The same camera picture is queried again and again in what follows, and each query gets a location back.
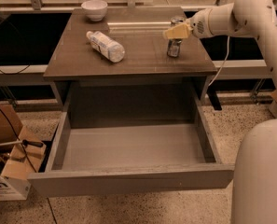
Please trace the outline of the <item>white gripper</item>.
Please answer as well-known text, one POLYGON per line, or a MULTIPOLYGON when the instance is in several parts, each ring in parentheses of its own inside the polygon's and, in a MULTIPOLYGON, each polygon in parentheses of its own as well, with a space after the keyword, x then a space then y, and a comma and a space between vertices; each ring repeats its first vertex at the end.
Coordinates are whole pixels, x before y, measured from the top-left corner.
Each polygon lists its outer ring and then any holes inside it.
POLYGON ((164 31, 163 37, 165 39, 185 39, 189 38, 191 32, 197 38, 212 37, 213 34, 209 27, 209 15, 211 11, 210 8, 198 11, 190 18, 190 24, 185 22, 176 24, 164 31))

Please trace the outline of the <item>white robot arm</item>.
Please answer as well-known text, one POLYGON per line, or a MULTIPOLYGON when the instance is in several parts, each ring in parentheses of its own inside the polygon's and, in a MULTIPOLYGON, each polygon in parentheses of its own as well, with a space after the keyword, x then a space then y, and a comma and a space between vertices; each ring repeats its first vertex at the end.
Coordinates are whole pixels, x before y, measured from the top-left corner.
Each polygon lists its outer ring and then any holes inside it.
MULTIPOLYGON (((277 91, 277 15, 272 0, 209 7, 167 30, 167 38, 253 38, 277 91)), ((236 151, 230 224, 277 224, 277 118, 263 107, 244 122, 236 151)))

